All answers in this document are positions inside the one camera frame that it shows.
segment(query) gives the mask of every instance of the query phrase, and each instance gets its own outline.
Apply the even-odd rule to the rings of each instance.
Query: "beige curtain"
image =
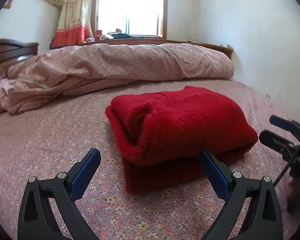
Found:
[[[53,47],[75,45],[93,37],[91,5],[92,0],[64,0]]]

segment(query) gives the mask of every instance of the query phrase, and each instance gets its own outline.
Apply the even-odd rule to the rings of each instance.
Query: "white wall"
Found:
[[[13,0],[0,11],[0,39],[38,42],[39,53],[49,50],[56,34],[60,10],[43,0]]]
[[[199,0],[201,41],[234,48],[234,79],[300,120],[300,7],[295,0]]]
[[[197,37],[197,5],[198,0],[168,0],[168,40],[186,41]]]

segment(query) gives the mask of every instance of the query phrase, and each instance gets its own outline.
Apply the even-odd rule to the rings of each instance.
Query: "red knit fabric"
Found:
[[[258,140],[234,101],[205,88],[118,96],[106,115],[130,193],[200,178],[198,155],[203,148],[229,165]]]

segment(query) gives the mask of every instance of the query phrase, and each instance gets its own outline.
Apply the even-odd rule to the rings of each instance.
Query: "metal pin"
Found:
[[[271,178],[269,176],[264,176],[263,178],[266,182],[270,182],[271,181]]]
[[[235,172],[233,173],[233,176],[236,177],[237,179],[239,179],[239,178],[242,177],[242,174],[241,174],[240,172],[238,172],[238,171],[235,171]]]
[[[35,181],[35,176],[32,176],[28,179],[29,182],[34,182]]]
[[[67,175],[67,174],[66,174],[65,172],[60,172],[60,173],[58,174],[58,178],[59,178],[59,179],[63,179],[66,175]]]

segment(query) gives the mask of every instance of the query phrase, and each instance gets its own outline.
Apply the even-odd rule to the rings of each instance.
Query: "blue gripper pad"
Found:
[[[207,149],[200,152],[200,166],[210,181],[218,198],[225,200],[227,203],[231,196],[229,193],[229,180],[232,180],[229,168],[224,163],[219,162]]]
[[[290,121],[284,120],[280,117],[277,117],[275,115],[271,115],[269,122],[275,126],[278,126],[286,131],[291,131],[292,125]]]
[[[81,162],[84,162],[84,164],[71,182],[69,198],[73,203],[82,198],[101,163],[101,154],[98,149],[92,148],[87,155],[90,155],[89,158],[87,160],[85,160],[85,157],[82,159]]]

